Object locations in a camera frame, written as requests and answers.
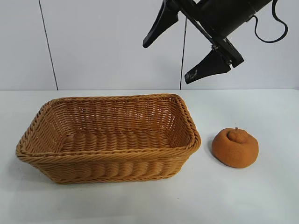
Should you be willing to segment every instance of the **round orange object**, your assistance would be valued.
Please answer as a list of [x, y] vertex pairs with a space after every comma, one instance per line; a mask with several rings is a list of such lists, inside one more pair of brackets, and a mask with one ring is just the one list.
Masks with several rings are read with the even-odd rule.
[[245, 168], [254, 163], [258, 156], [258, 142], [246, 131], [226, 128], [212, 142], [214, 156], [234, 168]]

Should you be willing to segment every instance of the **robotic arm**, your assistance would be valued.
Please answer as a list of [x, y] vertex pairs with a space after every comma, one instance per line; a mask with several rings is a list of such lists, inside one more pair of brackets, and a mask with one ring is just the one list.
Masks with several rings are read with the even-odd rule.
[[276, 21], [284, 24], [284, 34], [274, 40], [265, 41], [257, 33], [258, 19], [255, 16], [260, 9], [271, 0], [163, 0], [159, 14], [148, 35], [143, 40], [143, 46], [149, 47], [165, 30], [178, 21], [181, 11], [186, 18], [209, 40], [212, 44], [211, 52], [187, 74], [187, 84], [198, 79], [221, 73], [227, 73], [244, 59], [229, 42], [227, 36], [244, 22], [251, 18], [256, 19], [255, 34], [263, 42], [274, 43], [282, 40], [288, 32], [288, 26], [281, 21], [276, 13], [275, 6], [278, 0], [272, 2], [272, 14]]

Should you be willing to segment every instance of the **black cable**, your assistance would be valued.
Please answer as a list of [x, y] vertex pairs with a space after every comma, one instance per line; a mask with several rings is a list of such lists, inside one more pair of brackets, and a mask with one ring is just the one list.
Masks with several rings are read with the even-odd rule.
[[256, 32], [256, 29], [257, 29], [257, 23], [258, 23], [258, 18], [257, 18], [255, 15], [253, 15], [253, 16], [251, 17], [251, 18], [255, 18], [255, 20], [256, 20], [256, 25], [255, 25], [255, 28], [254, 28], [254, 32], [255, 32], [255, 34], [256, 34], [256, 37], [257, 37], [258, 39], [260, 39], [261, 41], [265, 42], [265, 43], [276, 43], [276, 42], [278, 42], [278, 41], [284, 39], [285, 36], [287, 35], [288, 31], [289, 31], [288, 25], [287, 25], [285, 22], [283, 22], [282, 20], [280, 20], [280, 19], [278, 18], [278, 16], [276, 15], [276, 12], [275, 12], [275, 6], [276, 6], [276, 4], [277, 4], [277, 1], [278, 1], [278, 0], [273, 0], [273, 3], [272, 3], [272, 15], [273, 15], [273, 17], [274, 17], [274, 19], [275, 19], [276, 21], [282, 23], [282, 24], [285, 26], [285, 32], [282, 34], [282, 36], [281, 36], [280, 38], [278, 38], [278, 39], [276, 39], [276, 40], [273, 40], [273, 41], [265, 41], [265, 40], [263, 40], [262, 38], [260, 38], [260, 37], [258, 36], [257, 32]]

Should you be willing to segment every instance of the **rectangular basket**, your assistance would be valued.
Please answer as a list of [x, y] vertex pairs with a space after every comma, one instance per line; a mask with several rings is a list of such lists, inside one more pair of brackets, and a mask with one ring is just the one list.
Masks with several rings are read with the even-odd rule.
[[175, 175], [199, 146], [177, 95], [78, 97], [46, 103], [16, 155], [56, 183], [147, 181]]

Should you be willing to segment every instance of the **white tabletop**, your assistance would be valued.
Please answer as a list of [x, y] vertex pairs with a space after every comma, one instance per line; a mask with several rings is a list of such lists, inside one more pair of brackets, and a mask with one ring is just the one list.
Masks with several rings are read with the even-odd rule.
[[[69, 96], [176, 93], [202, 138], [174, 177], [160, 181], [57, 185], [15, 156], [47, 101]], [[299, 91], [0, 91], [0, 223], [298, 224]], [[257, 138], [257, 161], [233, 169], [211, 155], [223, 128]]]

